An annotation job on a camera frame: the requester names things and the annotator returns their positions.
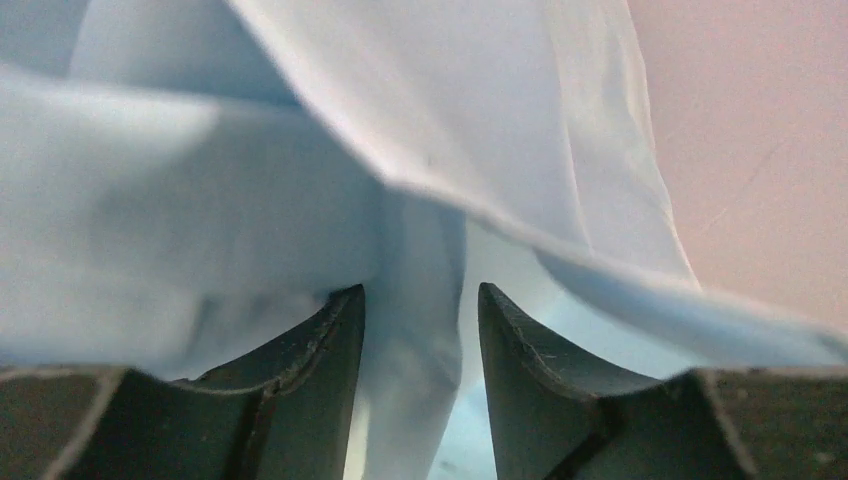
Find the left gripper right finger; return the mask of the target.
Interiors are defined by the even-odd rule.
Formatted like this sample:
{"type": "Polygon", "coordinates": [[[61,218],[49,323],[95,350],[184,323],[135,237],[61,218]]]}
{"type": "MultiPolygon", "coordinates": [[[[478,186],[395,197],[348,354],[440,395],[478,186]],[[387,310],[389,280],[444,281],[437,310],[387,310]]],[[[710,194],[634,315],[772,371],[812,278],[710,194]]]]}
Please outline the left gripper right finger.
{"type": "Polygon", "coordinates": [[[501,479],[843,479],[843,367],[695,368],[666,380],[606,361],[478,290],[501,479]]]}

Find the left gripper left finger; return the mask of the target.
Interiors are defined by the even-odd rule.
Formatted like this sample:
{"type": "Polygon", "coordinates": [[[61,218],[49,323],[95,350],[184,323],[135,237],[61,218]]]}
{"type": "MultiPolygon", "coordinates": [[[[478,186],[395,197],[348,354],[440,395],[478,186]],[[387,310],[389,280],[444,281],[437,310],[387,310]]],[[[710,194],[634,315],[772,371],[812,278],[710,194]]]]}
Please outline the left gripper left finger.
{"type": "Polygon", "coordinates": [[[1,372],[5,479],[339,479],[365,292],[193,381],[66,365],[1,372]]]}

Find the light blue pillowcase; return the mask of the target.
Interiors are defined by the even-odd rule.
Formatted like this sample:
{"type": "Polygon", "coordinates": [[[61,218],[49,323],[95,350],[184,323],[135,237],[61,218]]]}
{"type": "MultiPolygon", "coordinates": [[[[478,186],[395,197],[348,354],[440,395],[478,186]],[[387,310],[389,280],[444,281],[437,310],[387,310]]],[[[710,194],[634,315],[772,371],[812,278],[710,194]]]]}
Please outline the light blue pillowcase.
{"type": "Polygon", "coordinates": [[[624,1],[5,1],[1,359],[188,376],[366,288],[365,475],[424,475],[468,253],[722,363],[837,365],[702,292],[624,1]]]}

